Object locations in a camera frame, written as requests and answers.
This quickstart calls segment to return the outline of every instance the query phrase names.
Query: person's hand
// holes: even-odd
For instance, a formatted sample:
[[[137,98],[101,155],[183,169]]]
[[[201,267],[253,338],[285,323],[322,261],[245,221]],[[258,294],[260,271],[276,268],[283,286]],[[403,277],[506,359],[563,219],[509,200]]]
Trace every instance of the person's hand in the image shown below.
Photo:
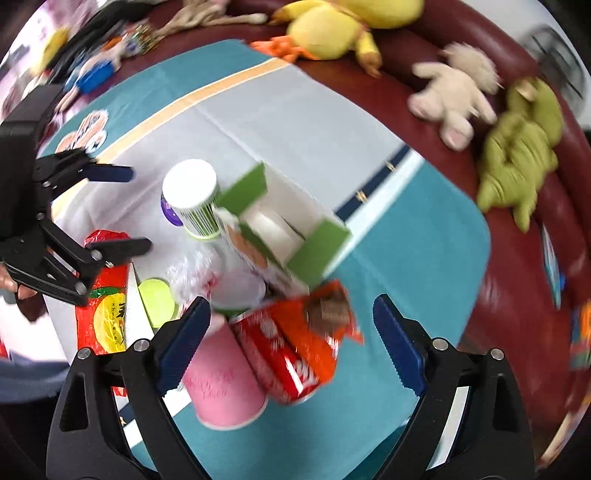
[[[19,287],[17,283],[12,278],[10,278],[6,267],[2,263],[0,263],[0,288],[4,288],[5,290],[8,290],[12,293],[17,293],[18,289],[17,298],[19,300],[30,299],[37,293],[35,290],[31,290],[24,285]]]

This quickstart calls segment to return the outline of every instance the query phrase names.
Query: cream plush sheep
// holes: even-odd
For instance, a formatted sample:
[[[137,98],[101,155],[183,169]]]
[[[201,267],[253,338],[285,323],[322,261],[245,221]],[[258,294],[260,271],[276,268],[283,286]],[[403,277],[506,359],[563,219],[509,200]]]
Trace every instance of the cream plush sheep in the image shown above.
[[[417,117],[443,121],[441,138],[451,149],[464,150],[474,135],[468,119],[481,116],[493,125],[496,115],[481,92],[495,94],[499,77],[495,64],[481,50],[451,43],[442,52],[444,63],[416,63],[417,77],[432,79],[426,89],[408,98],[408,108]]]

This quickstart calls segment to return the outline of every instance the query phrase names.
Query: red soda can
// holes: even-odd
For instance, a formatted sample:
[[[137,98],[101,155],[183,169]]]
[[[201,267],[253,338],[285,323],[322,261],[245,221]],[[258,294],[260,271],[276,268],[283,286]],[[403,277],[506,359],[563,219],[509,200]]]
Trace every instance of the red soda can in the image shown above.
[[[318,388],[312,369],[285,341],[265,309],[246,312],[231,327],[258,381],[277,402],[300,403]]]

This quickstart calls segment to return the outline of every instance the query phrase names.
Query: orange toy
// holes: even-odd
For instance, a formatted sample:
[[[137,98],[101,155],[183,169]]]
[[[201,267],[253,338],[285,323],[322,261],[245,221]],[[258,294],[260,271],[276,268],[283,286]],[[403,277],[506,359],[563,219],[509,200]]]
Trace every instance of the orange toy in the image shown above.
[[[271,57],[278,57],[289,63],[295,63],[300,55],[308,60],[320,60],[305,48],[294,45],[293,40],[287,36],[273,37],[268,41],[255,41],[251,43],[251,47],[256,51],[270,55]]]

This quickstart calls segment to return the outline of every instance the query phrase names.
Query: cartoon print on tablecloth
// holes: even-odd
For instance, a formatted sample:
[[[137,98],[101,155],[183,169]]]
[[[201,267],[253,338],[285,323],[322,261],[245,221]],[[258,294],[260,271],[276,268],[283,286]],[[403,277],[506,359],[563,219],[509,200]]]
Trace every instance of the cartoon print on tablecloth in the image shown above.
[[[105,126],[109,120],[107,110],[94,110],[82,120],[76,132],[70,132],[61,139],[56,153],[75,148],[85,148],[88,154],[97,151],[107,138]]]

